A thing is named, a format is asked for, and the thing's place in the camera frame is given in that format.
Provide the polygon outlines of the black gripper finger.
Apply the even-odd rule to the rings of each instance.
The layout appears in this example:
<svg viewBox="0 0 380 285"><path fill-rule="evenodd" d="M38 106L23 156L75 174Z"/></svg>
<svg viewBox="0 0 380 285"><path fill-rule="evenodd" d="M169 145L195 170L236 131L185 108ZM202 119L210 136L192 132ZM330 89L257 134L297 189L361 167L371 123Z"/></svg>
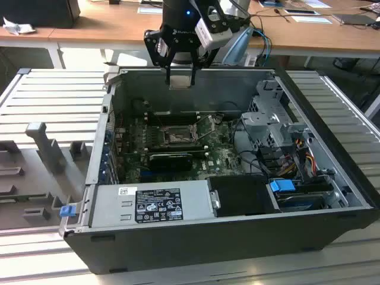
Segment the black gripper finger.
<svg viewBox="0 0 380 285"><path fill-rule="evenodd" d="M176 54L176 46L172 46L173 37L169 35L169 28L161 28L160 30L146 30L144 32L144 43L148 50L148 54L155 67L160 67L166 71L165 83L170 84L171 64ZM159 52L159 46L162 43L166 45L165 54Z"/></svg>
<svg viewBox="0 0 380 285"><path fill-rule="evenodd" d="M208 68L213 63L214 58L216 57L219 49L213 49L210 52L206 51L203 56L199 56L197 50L192 50L191 62L192 62L192 71L191 71L191 85L195 85L196 73L199 69Z"/></svg>

